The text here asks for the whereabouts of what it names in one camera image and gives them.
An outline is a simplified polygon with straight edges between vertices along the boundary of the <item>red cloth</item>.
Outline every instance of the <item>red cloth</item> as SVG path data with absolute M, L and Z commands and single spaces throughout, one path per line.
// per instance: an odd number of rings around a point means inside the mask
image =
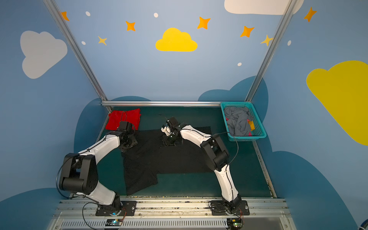
M 132 129 L 138 130 L 141 121 L 141 110 L 117 111 L 114 110 L 109 114 L 109 121 L 106 125 L 107 130 L 116 130 L 121 121 L 127 121 L 133 124 Z

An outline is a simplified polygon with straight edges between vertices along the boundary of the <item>black mounting plate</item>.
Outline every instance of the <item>black mounting plate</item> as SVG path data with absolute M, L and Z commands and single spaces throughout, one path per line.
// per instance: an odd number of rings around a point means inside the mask
M 210 203 L 213 203 L 213 204 L 218 204 L 216 206 L 219 206 L 219 207 L 223 207 L 224 208 L 224 201 L 210 201 Z M 244 216 L 249 216 L 250 215 L 250 212 L 249 212 L 249 207 L 248 207 L 248 202 L 247 201 L 241 201 L 241 203 L 239 204 L 238 208 L 237 208 L 237 212 L 235 213 L 236 215 L 240 216 L 240 209 L 241 211 L 243 212 L 243 215 Z M 221 212 L 222 211 L 221 209 L 220 210 L 212 210 L 212 216 L 227 216 L 228 214 L 226 214 L 225 211 Z
M 134 216 L 135 213 L 135 207 L 137 205 L 136 201 L 120 201 L 122 206 L 121 206 L 121 212 L 119 215 L 117 216 L 124 216 L 125 215 L 125 210 L 123 208 L 125 208 L 127 210 L 127 214 L 126 216 Z M 107 212 L 105 212 L 104 208 L 100 208 L 99 210 L 97 209 L 96 211 L 96 216 L 111 216 L 109 215 Z

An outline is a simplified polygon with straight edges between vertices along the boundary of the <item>green table surface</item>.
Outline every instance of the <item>green table surface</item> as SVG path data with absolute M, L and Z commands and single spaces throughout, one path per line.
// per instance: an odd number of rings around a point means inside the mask
M 137 107 L 115 107 L 114 110 L 132 110 Z M 213 134 L 226 132 L 221 108 L 212 107 L 140 107 L 139 130 L 160 129 L 167 118 L 193 127 L 210 126 Z M 237 151 L 236 142 L 221 134 L 231 160 Z M 270 197 L 270 191 L 252 142 L 238 142 L 239 152 L 231 163 L 230 171 L 236 189 L 242 197 Z M 97 165 L 99 181 L 107 188 L 126 195 L 123 157 L 118 149 L 106 155 Z M 215 173 L 157 174 L 158 183 L 140 190 L 136 196 L 165 197 L 221 197 L 221 188 Z

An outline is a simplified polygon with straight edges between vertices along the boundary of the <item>blue wall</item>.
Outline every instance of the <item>blue wall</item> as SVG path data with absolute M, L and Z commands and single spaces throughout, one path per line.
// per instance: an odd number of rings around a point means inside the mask
M 228 91 L 257 74 L 268 48 L 261 42 L 266 35 L 272 38 L 281 18 L 233 14 L 225 9 L 224 0 L 56 2 L 60 11 L 67 12 L 67 24 L 109 99 L 218 100 L 207 91 Z M 210 18 L 208 29 L 197 29 L 199 17 Z M 135 22 L 135 31 L 127 31 L 126 21 Z M 254 27 L 250 37 L 240 37 L 244 26 Z M 169 28 L 189 33 L 198 48 L 157 50 L 156 41 Z M 106 45 L 98 37 L 106 39 Z M 249 87 L 241 89 L 240 97 Z
M 310 7 L 317 13 L 308 22 Z M 268 66 L 268 98 L 257 90 L 253 99 L 257 111 L 266 112 L 269 137 L 257 143 L 299 230 L 355 229 L 368 218 L 368 146 L 341 128 L 306 83 L 314 69 L 368 63 L 367 12 L 368 1 L 305 0 Z M 347 119 L 348 109 L 341 105 Z
M 82 110 L 98 95 L 68 45 L 66 56 L 41 77 L 31 79 L 23 72 L 23 32 L 46 31 L 66 42 L 42 0 L 2 1 L 0 31 L 0 210 L 12 210 L 13 205 L 18 207 L 15 212 L 32 208 L 22 214 L 23 223 L 39 220 L 46 227 L 50 210 L 60 199 L 55 189 L 57 170 L 63 157 L 74 151 Z M 42 205 L 34 206 L 35 201 Z M 13 221 L 11 228 L 17 229 L 18 220 L 8 217 L 1 214 L 0 223 Z

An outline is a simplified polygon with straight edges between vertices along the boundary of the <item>laundry basket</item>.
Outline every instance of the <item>laundry basket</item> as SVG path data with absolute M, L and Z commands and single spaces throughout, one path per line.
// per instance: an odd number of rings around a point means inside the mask
M 221 102 L 221 110 L 222 110 L 222 115 L 224 117 L 227 132 L 229 132 L 229 128 L 226 123 L 224 109 L 229 106 L 240 107 L 240 108 L 247 107 L 249 109 L 250 114 L 253 117 L 253 123 L 255 127 L 255 130 L 251 131 L 251 134 L 252 134 L 251 137 L 233 137 L 232 135 L 230 135 L 230 133 L 228 133 L 227 137 L 229 138 L 229 141 L 235 141 L 235 139 L 236 141 L 255 141 L 260 138 L 265 138 L 267 136 L 265 128 L 263 127 L 261 120 L 259 119 L 258 114 L 255 111 L 254 106 L 251 102 Z

